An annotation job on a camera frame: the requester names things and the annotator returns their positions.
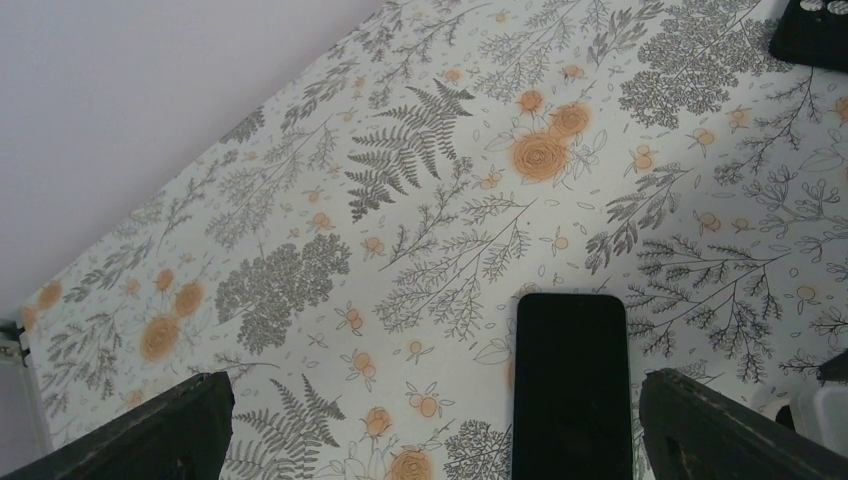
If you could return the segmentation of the phone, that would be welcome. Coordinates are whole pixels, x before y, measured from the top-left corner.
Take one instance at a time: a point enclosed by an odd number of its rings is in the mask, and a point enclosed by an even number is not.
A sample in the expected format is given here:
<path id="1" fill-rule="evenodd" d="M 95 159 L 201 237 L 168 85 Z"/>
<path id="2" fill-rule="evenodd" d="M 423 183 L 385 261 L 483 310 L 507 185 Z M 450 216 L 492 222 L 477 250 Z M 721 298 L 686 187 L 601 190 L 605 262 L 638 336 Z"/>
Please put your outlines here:
<path id="1" fill-rule="evenodd" d="M 632 478 L 623 303 L 527 294 L 517 305 L 515 347 L 513 478 Z"/>

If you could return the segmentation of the black phone case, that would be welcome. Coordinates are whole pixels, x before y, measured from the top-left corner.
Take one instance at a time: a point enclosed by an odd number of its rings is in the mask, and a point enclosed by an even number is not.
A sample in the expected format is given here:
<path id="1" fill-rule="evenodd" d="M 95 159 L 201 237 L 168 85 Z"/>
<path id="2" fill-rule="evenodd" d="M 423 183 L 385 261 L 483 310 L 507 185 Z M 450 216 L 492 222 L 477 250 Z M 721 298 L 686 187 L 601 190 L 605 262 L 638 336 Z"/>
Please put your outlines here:
<path id="1" fill-rule="evenodd" d="M 847 0 L 791 0 L 768 45 L 778 60 L 847 73 Z"/>

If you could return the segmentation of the floral patterned table mat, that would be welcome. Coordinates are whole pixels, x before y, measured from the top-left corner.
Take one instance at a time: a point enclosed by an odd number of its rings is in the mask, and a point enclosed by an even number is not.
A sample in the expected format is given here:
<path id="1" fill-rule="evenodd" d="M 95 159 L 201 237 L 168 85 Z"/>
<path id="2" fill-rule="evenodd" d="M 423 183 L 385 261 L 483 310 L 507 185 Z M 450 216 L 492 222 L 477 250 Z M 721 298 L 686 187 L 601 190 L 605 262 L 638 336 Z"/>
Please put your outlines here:
<path id="1" fill-rule="evenodd" d="M 506 479 L 517 303 L 762 413 L 847 345 L 847 78 L 781 1 L 391 1 L 33 294 L 60 448 L 201 372 L 225 479 Z"/>

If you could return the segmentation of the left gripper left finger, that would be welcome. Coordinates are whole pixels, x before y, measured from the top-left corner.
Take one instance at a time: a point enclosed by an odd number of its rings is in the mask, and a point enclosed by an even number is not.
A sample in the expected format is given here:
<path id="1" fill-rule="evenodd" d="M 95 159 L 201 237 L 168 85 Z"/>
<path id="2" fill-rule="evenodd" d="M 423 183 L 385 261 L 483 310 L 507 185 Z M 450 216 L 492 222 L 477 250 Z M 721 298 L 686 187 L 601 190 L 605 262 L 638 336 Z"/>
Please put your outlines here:
<path id="1" fill-rule="evenodd" d="M 233 433 L 225 372 L 201 373 L 6 479 L 217 479 Z"/>

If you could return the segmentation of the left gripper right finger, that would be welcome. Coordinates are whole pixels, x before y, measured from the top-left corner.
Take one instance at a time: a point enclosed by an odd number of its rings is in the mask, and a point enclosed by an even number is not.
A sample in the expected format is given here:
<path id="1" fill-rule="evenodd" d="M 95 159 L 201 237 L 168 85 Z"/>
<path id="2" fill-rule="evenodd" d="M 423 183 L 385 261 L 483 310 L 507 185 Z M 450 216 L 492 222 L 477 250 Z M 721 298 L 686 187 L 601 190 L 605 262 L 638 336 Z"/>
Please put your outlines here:
<path id="1" fill-rule="evenodd" d="M 674 369 L 649 373 L 639 418 L 657 479 L 845 479 L 847 458 Z"/>

